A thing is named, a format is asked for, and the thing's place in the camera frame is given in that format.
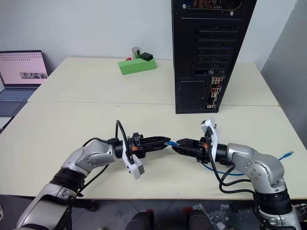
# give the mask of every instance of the laptop screen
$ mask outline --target laptop screen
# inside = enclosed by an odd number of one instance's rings
[[[38,86],[48,77],[41,51],[1,51],[4,86]]]

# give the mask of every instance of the small black box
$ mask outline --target small black box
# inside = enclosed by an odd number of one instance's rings
[[[153,55],[145,52],[141,54],[141,58],[146,61],[150,61],[151,59],[153,59]]]

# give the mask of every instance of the white wall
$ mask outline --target white wall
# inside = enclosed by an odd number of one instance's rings
[[[240,61],[262,69],[296,0],[258,0]],[[139,46],[172,59],[171,0],[1,0],[0,48],[65,57],[129,57]]]

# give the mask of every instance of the gray wall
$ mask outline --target gray wall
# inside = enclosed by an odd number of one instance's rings
[[[262,69],[295,2],[257,1],[239,61]],[[171,0],[0,0],[0,33],[0,49],[41,49],[51,70],[69,56],[126,58],[133,46],[173,57]]]
[[[307,148],[306,12],[307,1],[298,0],[262,74]]]

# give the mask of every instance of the laptop keyboard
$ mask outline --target laptop keyboard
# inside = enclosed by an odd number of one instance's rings
[[[35,90],[3,90],[0,102],[26,102]]]

